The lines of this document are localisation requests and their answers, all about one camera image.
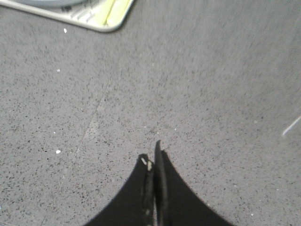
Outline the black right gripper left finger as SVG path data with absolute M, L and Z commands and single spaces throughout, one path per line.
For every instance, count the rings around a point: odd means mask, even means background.
M 116 196 L 87 226 L 152 226 L 154 170 L 148 155 L 139 155 L 136 165 Z

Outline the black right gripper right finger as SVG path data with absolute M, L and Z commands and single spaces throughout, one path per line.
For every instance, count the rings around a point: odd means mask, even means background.
M 167 153 L 155 146 L 154 186 L 160 226 L 230 226 L 203 203 L 180 177 Z

